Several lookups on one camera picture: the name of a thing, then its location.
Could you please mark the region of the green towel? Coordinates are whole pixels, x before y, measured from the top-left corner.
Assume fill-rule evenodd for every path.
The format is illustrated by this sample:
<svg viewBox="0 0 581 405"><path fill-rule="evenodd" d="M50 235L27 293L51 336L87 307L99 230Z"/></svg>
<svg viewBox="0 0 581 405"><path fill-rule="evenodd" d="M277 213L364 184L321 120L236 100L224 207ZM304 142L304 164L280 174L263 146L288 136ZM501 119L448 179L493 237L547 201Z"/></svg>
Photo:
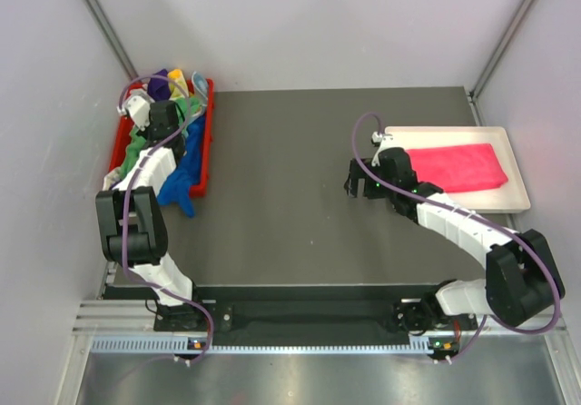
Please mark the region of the green towel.
<svg viewBox="0 0 581 405"><path fill-rule="evenodd" d="M187 149L190 149L192 146L196 146L203 136L206 106L196 97L177 98L172 99L172 101L177 105L179 125L186 125L182 130L182 141ZM140 133L137 127L131 128L128 137L130 142L124 148L124 159L114 166L114 168L119 169L119 180L127 176L136 165L140 152L148 147L146 137Z"/></svg>

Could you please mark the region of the pink towel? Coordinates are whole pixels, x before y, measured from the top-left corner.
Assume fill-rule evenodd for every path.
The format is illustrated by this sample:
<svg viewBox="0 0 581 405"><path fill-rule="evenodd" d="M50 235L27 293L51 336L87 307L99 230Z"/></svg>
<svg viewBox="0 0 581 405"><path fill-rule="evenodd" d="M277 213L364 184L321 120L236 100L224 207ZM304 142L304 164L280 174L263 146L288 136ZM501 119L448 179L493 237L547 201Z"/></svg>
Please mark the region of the pink towel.
<svg viewBox="0 0 581 405"><path fill-rule="evenodd" d="M508 182L489 143L408 149L407 153L418 179L446 193L497 189Z"/></svg>

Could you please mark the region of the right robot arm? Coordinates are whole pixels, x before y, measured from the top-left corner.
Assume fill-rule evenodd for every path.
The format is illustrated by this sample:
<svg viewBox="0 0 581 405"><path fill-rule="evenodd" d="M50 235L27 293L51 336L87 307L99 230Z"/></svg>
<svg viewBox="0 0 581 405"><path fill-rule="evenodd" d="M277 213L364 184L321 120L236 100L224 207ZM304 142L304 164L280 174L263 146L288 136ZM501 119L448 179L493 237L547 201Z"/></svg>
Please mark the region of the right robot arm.
<svg viewBox="0 0 581 405"><path fill-rule="evenodd" d="M453 243L484 271L473 281L449 279L423 297L430 326L442 329L457 315L476 314L516 330L541 311L560 311L566 290L546 237L515 232L461 207L442 188L420 181L402 148L354 157L344 188L350 197L388 200L397 214Z"/></svg>

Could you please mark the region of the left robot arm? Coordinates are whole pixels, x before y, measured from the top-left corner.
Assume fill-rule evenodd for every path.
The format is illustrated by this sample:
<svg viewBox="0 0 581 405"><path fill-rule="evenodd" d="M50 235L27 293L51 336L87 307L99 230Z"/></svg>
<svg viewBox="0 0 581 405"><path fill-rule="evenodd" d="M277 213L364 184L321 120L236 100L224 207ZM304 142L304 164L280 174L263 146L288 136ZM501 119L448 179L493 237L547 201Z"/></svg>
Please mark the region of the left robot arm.
<svg viewBox="0 0 581 405"><path fill-rule="evenodd" d="M199 111L189 98L154 102L139 110L144 145L125 176L96 194L100 242L106 260L116 262L150 287L160 316L174 315L186 329L205 321L194 284L169 254L169 235L158 195L186 154L183 130Z"/></svg>

